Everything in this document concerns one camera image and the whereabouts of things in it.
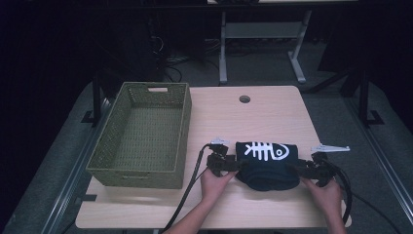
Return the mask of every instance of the hand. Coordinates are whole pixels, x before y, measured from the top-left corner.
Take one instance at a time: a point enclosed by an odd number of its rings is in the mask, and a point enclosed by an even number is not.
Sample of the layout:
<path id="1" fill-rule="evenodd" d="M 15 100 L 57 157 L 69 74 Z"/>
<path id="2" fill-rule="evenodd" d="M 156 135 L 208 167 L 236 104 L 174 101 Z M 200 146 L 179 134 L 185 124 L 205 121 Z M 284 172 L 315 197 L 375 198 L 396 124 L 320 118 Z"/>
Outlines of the hand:
<path id="1" fill-rule="evenodd" d="M 203 201 L 214 204 L 222 195 L 228 182 L 237 172 L 229 172 L 227 175 L 217 177 L 210 169 L 206 169 L 201 176 Z"/>
<path id="2" fill-rule="evenodd" d="M 318 187 L 307 178 L 301 177 L 301 181 L 309 188 L 316 205 L 325 215 L 341 216 L 342 192 L 340 185 L 334 179 L 325 187 Z"/>
<path id="3" fill-rule="evenodd" d="M 325 221 L 330 234 L 345 234 L 346 228 L 341 217 L 341 188 L 331 179 L 325 187 L 316 186 L 311 180 L 301 178 L 309 188 L 316 205 L 324 213 Z"/>

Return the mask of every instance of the gray floor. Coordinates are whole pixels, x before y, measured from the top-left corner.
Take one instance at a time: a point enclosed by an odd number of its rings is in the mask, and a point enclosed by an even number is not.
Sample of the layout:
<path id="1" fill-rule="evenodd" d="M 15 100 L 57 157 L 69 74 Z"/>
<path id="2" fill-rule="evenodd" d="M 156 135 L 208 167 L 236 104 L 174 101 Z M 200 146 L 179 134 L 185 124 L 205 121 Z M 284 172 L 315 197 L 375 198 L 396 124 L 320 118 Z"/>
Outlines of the gray floor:
<path id="1" fill-rule="evenodd" d="M 308 79 L 298 84 L 286 52 L 292 48 L 289 43 L 255 43 L 248 55 L 232 54 L 227 58 L 227 86 L 293 85 L 306 90 L 333 75 L 317 71 L 324 45 L 304 44 L 299 60 Z M 175 68 L 182 72 L 182 82 L 191 87 L 217 86 L 219 77 L 216 65 L 218 56 L 207 57 L 208 62 L 187 61 Z M 168 69 L 169 75 L 177 80 L 179 74 Z M 412 223 L 407 218 L 394 191 L 390 187 L 375 155 L 368 143 L 363 128 L 359 126 L 352 106 L 357 105 L 357 95 L 342 98 L 339 89 L 342 81 L 313 95 L 303 95 L 319 139 L 324 144 L 349 145 L 352 150 L 345 153 L 331 153 L 330 160 L 341 167 L 352 183 L 353 191 L 388 216 L 401 233 L 413 233 Z M 42 166 L 33 178 L 26 193 L 16 208 L 4 233 L 41 233 L 63 185 L 89 135 L 91 124 L 81 123 L 86 111 L 92 109 L 92 86 L 89 85 L 79 96 Z M 377 110 L 385 125 L 371 126 L 369 132 L 386 153 L 388 160 L 405 186 L 413 194 L 413 136 L 392 111 L 386 96 L 374 85 L 370 86 L 369 109 Z M 56 233 L 152 233 L 151 230 L 82 230 L 70 223 L 80 208 L 91 176 L 82 172 L 76 189 L 69 197 L 64 215 L 57 222 Z M 394 233 L 391 227 L 376 212 L 359 199 L 354 200 L 351 212 L 353 224 L 349 233 Z M 233 234 L 249 233 L 326 233 L 324 228 L 299 230 L 228 230 Z"/>

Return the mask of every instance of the black equipment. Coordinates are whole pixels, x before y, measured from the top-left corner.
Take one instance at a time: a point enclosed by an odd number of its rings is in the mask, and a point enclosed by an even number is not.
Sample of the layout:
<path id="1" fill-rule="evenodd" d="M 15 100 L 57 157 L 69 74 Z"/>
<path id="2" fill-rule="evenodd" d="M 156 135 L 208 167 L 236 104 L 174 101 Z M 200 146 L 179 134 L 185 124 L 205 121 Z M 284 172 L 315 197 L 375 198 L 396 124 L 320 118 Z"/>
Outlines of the black equipment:
<path id="1" fill-rule="evenodd" d="M 223 144 L 212 144 L 209 148 L 212 153 L 207 156 L 206 166 L 218 177 L 222 176 L 222 171 L 236 172 L 245 165 L 245 162 L 236 161 L 235 155 L 227 155 L 228 147 Z"/>
<path id="2" fill-rule="evenodd" d="M 316 152 L 311 156 L 313 158 L 313 161 L 299 159 L 298 165 L 289 165 L 289 167 L 295 169 L 297 174 L 301 177 L 317 179 L 318 187 L 326 186 L 331 179 L 338 175 L 343 182 L 344 190 L 346 191 L 347 195 L 347 207 L 343 214 L 343 222 L 346 223 L 349 219 L 353 202 L 353 193 L 347 176 L 345 175 L 343 170 L 327 160 L 326 153 Z"/>

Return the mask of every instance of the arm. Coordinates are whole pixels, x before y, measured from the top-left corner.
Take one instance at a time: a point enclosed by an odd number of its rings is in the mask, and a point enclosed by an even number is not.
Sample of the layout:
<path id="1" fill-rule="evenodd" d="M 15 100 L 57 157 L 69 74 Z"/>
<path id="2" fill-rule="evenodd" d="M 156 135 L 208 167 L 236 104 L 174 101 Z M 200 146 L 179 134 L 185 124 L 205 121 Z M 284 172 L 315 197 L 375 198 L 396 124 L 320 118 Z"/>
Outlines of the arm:
<path id="1" fill-rule="evenodd" d="M 236 173 L 231 172 L 225 176 L 216 177 L 210 169 L 206 169 L 201 176 L 203 193 L 201 202 L 164 233 L 197 233 L 216 201 L 218 201 L 219 197 L 224 192 L 228 182 L 235 174 Z"/>
<path id="2" fill-rule="evenodd" d="M 325 187 L 316 186 L 311 180 L 301 178 L 309 188 L 316 205 L 322 210 L 327 223 L 328 233 L 345 234 L 346 228 L 341 217 L 341 188 L 332 179 Z"/>

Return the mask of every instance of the black cable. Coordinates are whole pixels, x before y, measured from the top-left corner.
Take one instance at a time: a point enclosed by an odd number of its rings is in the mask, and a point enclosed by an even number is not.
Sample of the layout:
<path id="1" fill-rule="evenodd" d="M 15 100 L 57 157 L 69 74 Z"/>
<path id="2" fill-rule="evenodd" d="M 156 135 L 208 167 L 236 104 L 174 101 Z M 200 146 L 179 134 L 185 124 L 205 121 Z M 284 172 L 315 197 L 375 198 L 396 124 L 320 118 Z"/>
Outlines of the black cable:
<path id="1" fill-rule="evenodd" d="M 346 194 L 347 194 L 346 210 L 344 211 L 344 214 L 343 214 L 343 222 L 344 222 L 344 224 L 346 224 L 347 220 L 349 219 L 350 210 L 352 209 L 352 204 L 353 204 L 352 189 L 350 187 L 350 184 L 349 184 L 348 180 L 346 179 L 346 176 L 345 176 L 345 173 L 343 172 L 343 170 L 341 170 L 339 167 L 335 166 L 334 164 L 330 163 L 329 161 L 327 161 L 325 159 L 321 159 L 321 160 L 323 161 L 323 163 L 328 165 L 340 177 L 341 181 L 343 182 L 344 189 L 345 189 Z"/>
<path id="2" fill-rule="evenodd" d="M 172 70 L 175 70 L 176 72 L 178 72 L 178 74 L 179 74 L 179 79 L 178 79 L 177 83 L 180 83 L 180 82 L 182 81 L 182 72 L 181 72 L 180 70 L 178 70 L 178 69 L 175 68 L 175 67 L 171 67 L 171 66 L 166 66 L 165 68 L 169 68 L 169 69 L 172 69 Z"/>
<path id="3" fill-rule="evenodd" d="M 210 146 L 210 144 L 206 144 L 204 145 L 204 147 L 201 149 L 199 155 L 198 155 L 198 160 L 197 160 L 197 164 L 195 165 L 195 169 L 194 172 L 192 173 L 192 177 L 191 180 L 189 180 L 189 184 L 188 187 L 185 190 L 185 193 L 182 196 L 181 201 L 179 202 L 178 207 L 176 208 L 175 213 L 173 214 L 172 218 L 170 219 L 170 221 L 168 222 L 167 226 L 165 226 L 165 228 L 161 231 L 161 233 L 164 233 L 166 230 L 170 229 L 173 225 L 173 223 L 176 220 L 176 217 L 179 215 L 180 210 L 183 207 L 183 204 L 186 201 L 186 198 L 188 197 L 189 192 L 191 191 L 192 186 L 194 185 L 195 181 L 197 180 L 197 174 L 198 174 L 198 169 L 200 168 L 201 165 L 201 161 L 203 159 L 203 155 L 204 155 L 204 150 Z"/>
<path id="4" fill-rule="evenodd" d="M 370 207 L 373 211 L 375 211 L 377 214 L 379 214 L 383 219 L 385 219 L 389 225 L 393 228 L 393 230 L 398 233 L 401 234 L 400 230 L 398 230 L 398 228 L 395 226 L 395 224 L 383 213 L 381 212 L 379 209 L 377 209 L 376 207 L 374 207 L 371 203 L 367 202 L 367 200 L 365 200 L 364 198 L 360 197 L 359 195 L 357 195 L 356 193 L 353 192 L 353 195 L 358 198 L 361 202 L 363 202 L 365 205 L 367 205 L 368 207 Z"/>

